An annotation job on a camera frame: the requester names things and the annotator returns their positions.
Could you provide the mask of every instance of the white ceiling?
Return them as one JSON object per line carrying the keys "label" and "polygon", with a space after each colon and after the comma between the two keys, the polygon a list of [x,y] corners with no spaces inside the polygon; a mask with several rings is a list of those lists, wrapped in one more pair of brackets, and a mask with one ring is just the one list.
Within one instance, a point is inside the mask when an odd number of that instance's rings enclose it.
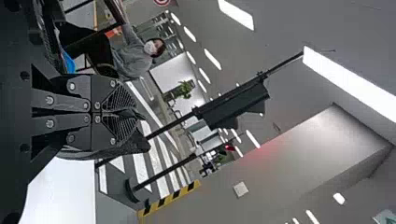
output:
{"label": "white ceiling", "polygon": [[[179,27],[187,50],[211,78],[208,97],[216,98],[300,51],[304,44],[335,49],[327,56],[396,95],[396,2],[392,0],[228,0],[250,13],[255,31],[219,11],[217,0],[179,0],[171,7],[196,36],[193,43]],[[220,61],[219,71],[204,48]],[[260,143],[299,124],[329,106],[339,104],[363,123],[396,143],[396,124],[376,114],[302,62],[270,78],[267,114],[246,114],[240,129],[251,130]],[[254,148],[244,136],[240,148]]]}

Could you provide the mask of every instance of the black equipment stand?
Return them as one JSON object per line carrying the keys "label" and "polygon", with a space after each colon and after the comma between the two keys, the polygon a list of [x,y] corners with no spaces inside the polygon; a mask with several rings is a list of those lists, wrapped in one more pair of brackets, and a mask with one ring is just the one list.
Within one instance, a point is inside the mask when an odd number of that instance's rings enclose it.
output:
{"label": "black equipment stand", "polygon": [[[185,116],[161,127],[160,129],[156,130],[155,132],[149,134],[148,136],[146,136],[146,138],[152,139],[174,127],[176,127],[177,125],[179,125],[180,123],[186,121],[187,119],[190,119],[192,117],[196,117],[198,119],[205,119],[206,123],[208,123],[209,127],[211,126],[211,124],[214,124],[214,126],[216,124],[219,123],[223,123],[224,121],[227,121],[229,118],[231,117],[236,117],[239,116],[240,114],[249,111],[249,109],[257,104],[259,104],[261,101],[264,101],[266,99],[269,98],[268,94],[261,94],[261,95],[257,95],[257,96],[249,96],[247,98],[247,101],[244,104],[239,105],[239,107],[236,109],[236,111],[233,111],[233,113],[231,113],[231,115],[228,115],[226,113],[221,113],[221,115],[224,115],[224,117],[222,118],[215,118],[216,120],[212,120],[213,117],[213,111],[218,112],[219,110],[230,110],[230,107],[227,106],[228,102],[231,102],[231,100],[233,98],[236,98],[240,95],[243,95],[244,93],[249,93],[250,90],[254,89],[257,87],[257,85],[261,85],[263,86],[263,82],[265,79],[267,79],[269,76],[271,76],[273,73],[277,72],[279,69],[299,60],[301,57],[303,57],[304,52],[301,51],[298,54],[290,57],[289,59],[287,59],[286,61],[279,63],[278,65],[276,65],[275,67],[267,70],[266,72],[259,72],[257,74],[256,77],[254,77],[253,79],[251,79],[250,81],[248,81],[247,83],[241,85],[240,87],[237,87],[231,91],[226,92],[225,94],[223,94],[222,96],[220,96],[219,98],[215,99],[214,101],[208,102],[205,105],[202,105],[200,107],[195,107],[190,113],[186,114]],[[106,163],[114,160],[116,158],[109,158],[109,159],[105,159],[102,161],[99,161],[95,164],[95,168],[99,168],[102,165],[105,165]]]}

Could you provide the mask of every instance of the fluorescent light strip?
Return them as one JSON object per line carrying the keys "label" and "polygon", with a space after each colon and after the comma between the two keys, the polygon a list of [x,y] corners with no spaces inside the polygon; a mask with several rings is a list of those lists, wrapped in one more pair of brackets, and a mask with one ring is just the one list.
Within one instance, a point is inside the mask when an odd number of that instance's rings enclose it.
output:
{"label": "fluorescent light strip", "polygon": [[235,147],[235,150],[240,157],[244,157],[244,154],[242,154],[241,149],[239,149],[239,147]]}
{"label": "fluorescent light strip", "polygon": [[346,202],[346,199],[340,193],[335,193],[332,197],[335,199],[336,202],[338,202],[341,205]]}
{"label": "fluorescent light strip", "polygon": [[256,138],[249,130],[247,130],[247,137],[250,138],[250,141],[254,144],[256,148],[260,148],[259,142],[256,140]]}
{"label": "fluorescent light strip", "polygon": [[178,19],[178,17],[175,14],[173,14],[173,12],[171,12],[171,17],[177,23],[177,25],[181,25],[180,20]]}
{"label": "fluorescent light strip", "polygon": [[233,18],[237,22],[246,26],[248,29],[252,31],[254,30],[253,17],[250,14],[248,14],[246,11],[224,0],[219,0],[219,8],[227,16]]}
{"label": "fluorescent light strip", "polygon": [[125,173],[125,166],[123,163],[123,158],[122,157],[117,157],[113,161],[110,162],[113,166],[115,166],[117,169],[119,169],[121,172]]}
{"label": "fluorescent light strip", "polygon": [[[171,158],[168,153],[168,149],[166,148],[166,144],[163,142],[161,137],[157,137],[157,139],[158,139],[158,143],[160,144],[161,152],[163,153],[163,160],[165,161],[165,165],[167,168],[169,168],[172,166],[172,162],[171,162]],[[169,176],[171,177],[171,183],[172,183],[172,187],[173,187],[174,191],[179,190],[180,185],[177,182],[175,171],[172,171],[171,173],[169,173]]]}
{"label": "fluorescent light strip", "polygon": [[207,74],[202,70],[202,68],[199,68],[199,73],[204,77],[204,79],[207,81],[207,83],[210,84],[210,78],[207,76]]}
{"label": "fluorescent light strip", "polygon": [[396,96],[345,69],[340,64],[304,47],[303,63],[334,85],[396,123]]}
{"label": "fluorescent light strip", "polygon": [[[174,164],[177,164],[178,160],[177,160],[176,156],[172,152],[171,152],[171,155],[172,155],[172,159],[173,159]],[[179,177],[180,182],[181,182],[181,187],[182,188],[186,187],[187,186],[186,179],[184,178],[184,175],[181,172],[180,168],[177,168],[177,174],[178,174],[178,177]]]}
{"label": "fluorescent light strip", "polygon": [[188,51],[187,51],[186,53],[187,53],[187,57],[189,57],[190,61],[191,61],[193,64],[197,64],[197,62],[195,61],[194,57],[192,57],[192,55],[191,55]]}
{"label": "fluorescent light strip", "polygon": [[314,214],[311,211],[306,210],[305,212],[308,215],[309,219],[311,219],[312,223],[320,224],[320,222],[317,220],[317,218],[314,216]]}
{"label": "fluorescent light strip", "polygon": [[107,194],[107,176],[105,165],[99,167],[99,190],[102,191],[104,194]]}
{"label": "fluorescent light strip", "polygon": [[187,181],[189,182],[188,184],[190,184],[191,183],[191,179],[190,179],[190,176],[189,176],[189,172],[187,172],[187,170],[186,170],[186,168],[184,166],[182,166],[181,169],[183,170],[184,175],[186,176]]}
{"label": "fluorescent light strip", "polygon": [[192,32],[189,30],[189,28],[184,27],[184,32],[186,33],[186,35],[187,35],[193,42],[197,42],[197,39],[195,38],[195,35],[192,34]]}
{"label": "fluorescent light strip", "polygon": [[181,43],[181,41],[179,39],[177,40],[177,42],[178,42],[178,45],[180,46],[180,48],[184,49],[184,45],[183,45],[183,43]]}
{"label": "fluorescent light strip", "polygon": [[[144,120],[140,121],[140,123],[142,125],[143,135],[147,136],[150,134],[151,128],[149,127],[149,124]],[[148,154],[151,159],[152,170],[154,171],[154,174],[157,175],[163,170],[163,166],[161,165],[160,156],[158,155],[157,145],[155,145],[154,139],[150,139],[148,142],[151,145],[151,150]],[[170,192],[165,176],[159,178],[156,182],[160,192],[160,198],[168,196]]]}
{"label": "fluorescent light strip", "polygon": [[[154,121],[157,123],[157,125],[161,128],[163,127],[163,124],[160,122],[158,117],[155,115],[154,111],[152,111],[151,107],[149,107],[148,103],[145,101],[143,96],[140,94],[140,92],[137,90],[137,88],[132,84],[131,81],[127,81],[126,84],[131,88],[132,92],[134,93],[134,96],[140,101],[140,103],[143,105],[143,107],[146,108],[148,113],[151,115],[151,117],[154,119]],[[169,132],[165,132],[165,136],[168,138],[168,140],[172,143],[172,145],[175,147],[176,150],[178,150],[178,147],[176,145],[175,139],[169,134]]]}
{"label": "fluorescent light strip", "polygon": [[204,84],[202,84],[201,80],[198,80],[198,85],[201,87],[201,89],[202,89],[205,93],[207,93],[206,88],[205,88]]}
{"label": "fluorescent light strip", "polygon": [[[149,179],[148,169],[146,168],[145,157],[143,153],[133,154],[134,170],[136,171],[137,183],[142,183]],[[152,192],[151,184],[147,184],[145,189]]]}
{"label": "fluorescent light strip", "polygon": [[221,64],[219,61],[209,52],[209,50],[204,49],[206,57],[212,62],[219,70],[221,70]]}

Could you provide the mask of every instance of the screw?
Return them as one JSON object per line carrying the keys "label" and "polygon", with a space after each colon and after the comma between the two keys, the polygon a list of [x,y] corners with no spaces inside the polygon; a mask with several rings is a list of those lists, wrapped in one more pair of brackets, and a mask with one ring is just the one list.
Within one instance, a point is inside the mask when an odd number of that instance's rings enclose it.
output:
{"label": "screw", "polygon": [[49,119],[49,120],[47,120],[47,122],[46,122],[46,126],[47,126],[47,128],[53,128],[53,126],[54,126],[54,122],[53,122],[53,120],[52,119]]}
{"label": "screw", "polygon": [[115,88],[115,87],[116,87],[116,81],[115,81],[115,80],[111,80],[111,81],[110,81],[110,86],[111,86],[112,88]]}
{"label": "screw", "polygon": [[46,102],[47,102],[47,105],[53,105],[53,97],[52,96],[47,96],[46,97]]}
{"label": "screw", "polygon": [[89,116],[85,116],[84,117],[84,122],[86,122],[86,123],[90,122],[90,117]]}
{"label": "screw", "polygon": [[99,102],[95,103],[95,109],[100,109],[100,103]]}
{"label": "screw", "polygon": [[75,136],[73,134],[70,134],[67,136],[67,142],[72,143],[75,140]]}
{"label": "screw", "polygon": [[76,89],[76,84],[74,84],[74,82],[70,82],[69,89],[70,89],[70,91],[75,90]]}
{"label": "screw", "polygon": [[95,117],[95,123],[100,123],[100,116]]}
{"label": "screw", "polygon": [[20,77],[21,77],[21,79],[22,79],[23,81],[25,81],[25,80],[29,80],[30,75],[29,75],[28,72],[23,71],[23,72],[20,73]]}

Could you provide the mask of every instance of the black metal rod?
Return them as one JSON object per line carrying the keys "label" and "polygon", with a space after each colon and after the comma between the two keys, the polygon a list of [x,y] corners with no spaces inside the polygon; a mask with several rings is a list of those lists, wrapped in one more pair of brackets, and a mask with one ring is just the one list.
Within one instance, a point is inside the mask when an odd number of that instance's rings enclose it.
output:
{"label": "black metal rod", "polygon": [[149,184],[153,183],[154,181],[158,180],[159,178],[171,173],[172,171],[175,171],[177,168],[179,168],[179,167],[181,167],[181,166],[183,166],[183,165],[185,165],[185,164],[189,163],[190,161],[193,161],[193,160],[195,160],[197,158],[198,158],[198,156],[195,155],[195,153],[190,154],[190,156],[188,158],[184,159],[183,161],[178,162],[177,164],[175,164],[175,165],[173,165],[173,166],[161,171],[160,173],[154,175],[153,177],[151,177],[151,178],[143,181],[142,183],[134,186],[132,188],[132,192],[138,191],[138,190],[144,188],[146,185],[149,185]]}
{"label": "black metal rod", "polygon": [[69,9],[67,9],[64,13],[67,14],[67,13],[69,13],[69,12],[72,12],[72,11],[74,11],[74,10],[76,10],[76,9],[79,9],[79,8],[85,6],[85,5],[88,5],[89,3],[93,2],[93,1],[94,1],[94,0],[87,0],[87,1],[85,1],[85,2],[82,2],[82,3],[80,3],[80,4],[77,4],[77,5],[73,6],[73,7],[70,7]]}
{"label": "black metal rod", "polygon": [[150,140],[151,138],[154,138],[154,137],[160,135],[161,133],[166,132],[166,131],[170,130],[171,128],[176,127],[180,123],[182,123],[182,122],[184,122],[184,121],[186,121],[186,120],[188,120],[188,119],[190,119],[190,118],[192,118],[194,116],[195,116],[194,113],[190,112],[190,113],[186,114],[185,116],[181,117],[180,119],[177,119],[177,120],[175,120],[175,121],[173,121],[173,122],[171,122],[169,124],[166,124],[165,126],[161,127],[159,130],[147,135],[146,138],[148,140]]}

